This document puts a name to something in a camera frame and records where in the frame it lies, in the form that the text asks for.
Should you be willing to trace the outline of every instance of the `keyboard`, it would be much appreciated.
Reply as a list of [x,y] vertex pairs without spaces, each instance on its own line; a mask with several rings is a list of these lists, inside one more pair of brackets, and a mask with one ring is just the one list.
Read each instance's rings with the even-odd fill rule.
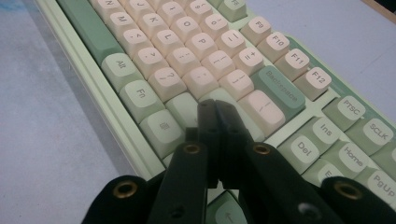
[[[135,172],[164,171],[207,99],[308,182],[355,179],[396,209],[396,129],[302,43],[244,0],[36,0]],[[234,193],[207,223],[246,223]]]

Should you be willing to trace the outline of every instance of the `white table surface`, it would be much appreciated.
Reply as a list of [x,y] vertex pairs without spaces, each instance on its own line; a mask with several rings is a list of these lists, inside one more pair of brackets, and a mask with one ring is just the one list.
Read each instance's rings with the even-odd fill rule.
[[[247,0],[396,121],[396,25],[360,0]],[[0,0],[0,223],[79,223],[134,171],[35,3]]]

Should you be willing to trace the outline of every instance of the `green keycap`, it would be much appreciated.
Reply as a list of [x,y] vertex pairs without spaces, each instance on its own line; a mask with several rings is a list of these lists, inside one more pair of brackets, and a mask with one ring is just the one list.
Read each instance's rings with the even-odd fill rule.
[[245,0],[224,0],[218,11],[230,22],[239,21],[248,15]]
[[58,4],[71,21],[97,64],[110,54],[123,49],[96,14],[89,1],[58,0]]
[[184,142],[184,132],[166,109],[143,119],[140,128],[161,159],[172,153],[179,144]]
[[101,67],[116,92],[132,81],[143,80],[142,74],[124,53],[108,55]]
[[233,195],[224,191],[206,210],[208,224],[244,224],[245,215]]
[[305,96],[273,66],[266,66],[251,77],[254,88],[261,90],[279,106],[286,120],[305,108]]

